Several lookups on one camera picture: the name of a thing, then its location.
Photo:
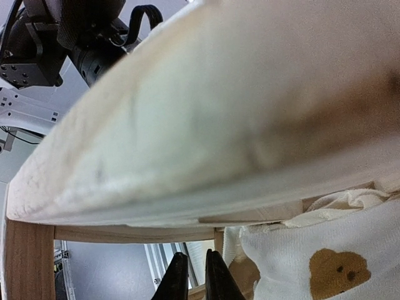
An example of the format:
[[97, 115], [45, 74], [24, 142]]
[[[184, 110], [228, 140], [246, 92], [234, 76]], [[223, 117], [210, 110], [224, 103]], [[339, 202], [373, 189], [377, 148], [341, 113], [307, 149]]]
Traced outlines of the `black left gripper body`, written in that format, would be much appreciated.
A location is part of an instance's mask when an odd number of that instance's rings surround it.
[[70, 59], [92, 86], [139, 44], [143, 17], [154, 29], [163, 21], [152, 5], [135, 6], [120, 20], [124, 1], [14, 1], [1, 29], [1, 79], [17, 89], [59, 87]]

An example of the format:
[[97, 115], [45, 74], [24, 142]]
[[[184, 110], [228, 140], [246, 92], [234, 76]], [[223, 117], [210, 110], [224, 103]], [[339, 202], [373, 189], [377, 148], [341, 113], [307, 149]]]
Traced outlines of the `wooden pet bed frame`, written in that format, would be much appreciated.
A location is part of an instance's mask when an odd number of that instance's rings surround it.
[[7, 185], [3, 299], [56, 297], [55, 239], [207, 239], [399, 196], [398, 1], [193, 1], [139, 40]]

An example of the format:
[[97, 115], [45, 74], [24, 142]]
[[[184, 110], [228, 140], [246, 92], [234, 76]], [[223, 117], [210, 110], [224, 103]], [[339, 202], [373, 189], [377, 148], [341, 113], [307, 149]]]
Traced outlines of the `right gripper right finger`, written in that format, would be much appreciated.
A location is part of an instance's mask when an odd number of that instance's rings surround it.
[[207, 250], [205, 269], [207, 300], [245, 300], [223, 257], [218, 251]]

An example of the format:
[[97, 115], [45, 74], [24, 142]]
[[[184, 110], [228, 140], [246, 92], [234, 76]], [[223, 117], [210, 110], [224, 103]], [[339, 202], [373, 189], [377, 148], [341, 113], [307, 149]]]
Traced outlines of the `bear print cream cushion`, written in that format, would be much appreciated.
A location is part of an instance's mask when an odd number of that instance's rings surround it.
[[399, 196], [351, 189], [276, 224], [227, 227], [222, 255], [250, 299], [398, 299]]

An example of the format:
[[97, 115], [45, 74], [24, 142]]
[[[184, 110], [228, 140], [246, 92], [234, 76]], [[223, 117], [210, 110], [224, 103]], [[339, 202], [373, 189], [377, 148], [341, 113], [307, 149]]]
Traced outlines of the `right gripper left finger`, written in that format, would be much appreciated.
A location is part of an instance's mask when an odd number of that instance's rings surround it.
[[152, 300], [187, 300], [188, 299], [188, 257], [177, 252], [174, 254], [160, 285]]

